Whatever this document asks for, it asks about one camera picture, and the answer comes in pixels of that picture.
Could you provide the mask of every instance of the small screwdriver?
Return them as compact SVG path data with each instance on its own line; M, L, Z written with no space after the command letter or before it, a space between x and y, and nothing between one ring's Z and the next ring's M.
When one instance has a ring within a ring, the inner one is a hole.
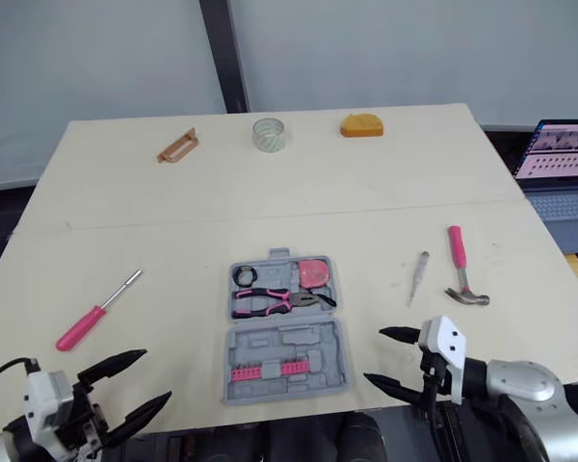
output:
M103 302L102 305L94 305L94 307L81 320L76 322L65 335L63 335L58 342L56 348L59 351L69 351L94 327L94 325L107 314L107 307L118 298L128 286L142 275L142 271L138 269L135 271L115 292Z
M417 286L422 282L424 277L424 271L426 270L426 265L428 264L428 259L431 256L430 253L424 251L420 253L420 258L417 261L417 267L415 267L415 272L413 273L413 285L411 286L411 295L408 298L407 306L411 306L411 302L415 297L415 292L417 291Z

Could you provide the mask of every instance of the hammer head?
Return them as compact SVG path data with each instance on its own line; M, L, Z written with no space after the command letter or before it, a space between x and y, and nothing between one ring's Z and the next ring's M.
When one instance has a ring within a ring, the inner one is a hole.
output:
M468 290L456 292L454 289L447 289L445 293L449 295L451 298L453 298L455 301L462 303L463 305L486 306L490 303L490 297L488 295L475 295Z

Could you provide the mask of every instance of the laptop screen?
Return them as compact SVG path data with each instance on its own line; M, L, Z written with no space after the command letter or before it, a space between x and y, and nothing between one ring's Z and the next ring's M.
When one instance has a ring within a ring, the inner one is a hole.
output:
M578 183L574 181L578 180L578 121L540 122L514 178L521 186L571 186Z

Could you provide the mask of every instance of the hammer handle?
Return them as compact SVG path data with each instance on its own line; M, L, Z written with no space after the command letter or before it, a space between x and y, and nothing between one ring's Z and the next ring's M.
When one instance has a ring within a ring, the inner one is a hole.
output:
M466 253L464 252L464 245L462 244L462 230L459 226L450 226L447 232L450 235L454 265L456 265L458 269L466 268Z

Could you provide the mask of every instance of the tool kit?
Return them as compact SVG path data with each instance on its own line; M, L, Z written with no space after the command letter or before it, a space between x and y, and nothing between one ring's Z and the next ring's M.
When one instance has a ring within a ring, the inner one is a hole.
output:
M224 401L253 404L312 398L349 387L337 291L328 257L291 257L229 269Z

